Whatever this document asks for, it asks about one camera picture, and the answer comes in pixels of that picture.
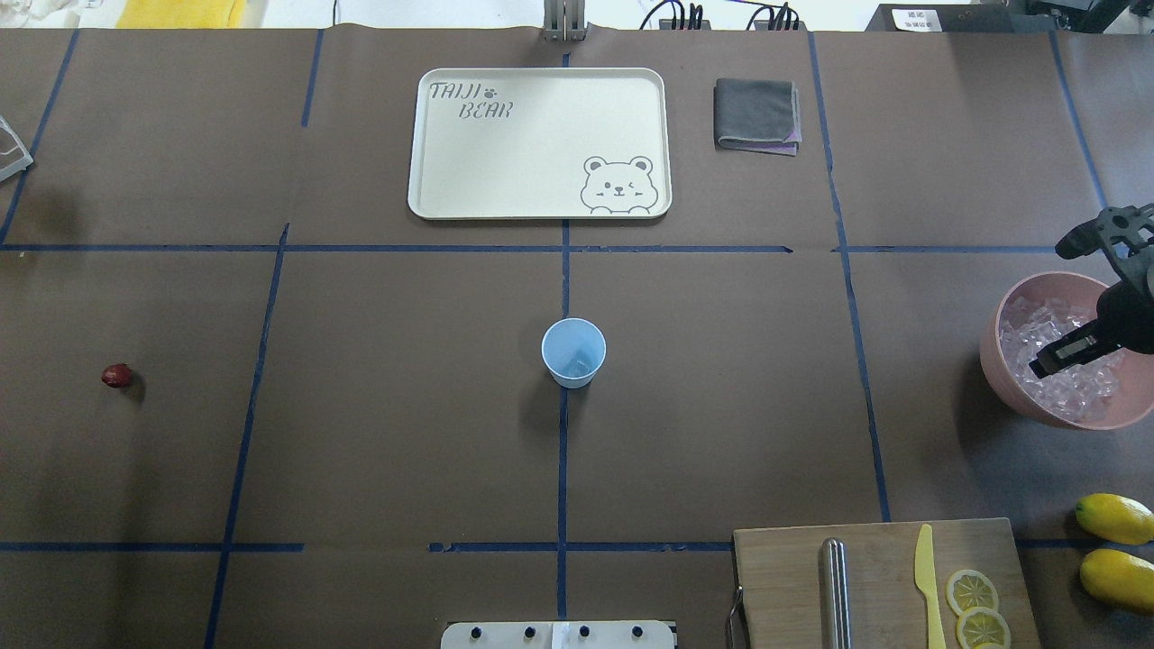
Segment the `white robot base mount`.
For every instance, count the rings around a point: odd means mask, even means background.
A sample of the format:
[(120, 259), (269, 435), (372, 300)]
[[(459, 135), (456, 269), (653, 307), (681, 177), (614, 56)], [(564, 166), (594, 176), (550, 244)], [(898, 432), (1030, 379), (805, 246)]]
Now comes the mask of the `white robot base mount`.
[(654, 619), (454, 622), (441, 648), (676, 648), (675, 625)]

